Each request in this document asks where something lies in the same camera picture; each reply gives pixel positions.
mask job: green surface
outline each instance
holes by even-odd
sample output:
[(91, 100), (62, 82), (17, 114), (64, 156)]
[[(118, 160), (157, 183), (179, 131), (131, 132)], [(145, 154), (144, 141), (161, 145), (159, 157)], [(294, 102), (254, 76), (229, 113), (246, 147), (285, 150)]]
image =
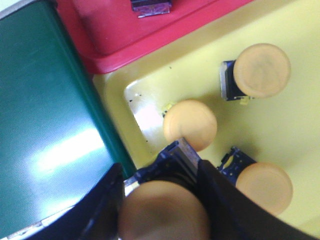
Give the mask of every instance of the green surface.
[(0, 20), (0, 239), (80, 200), (114, 162), (135, 170), (54, 6)]

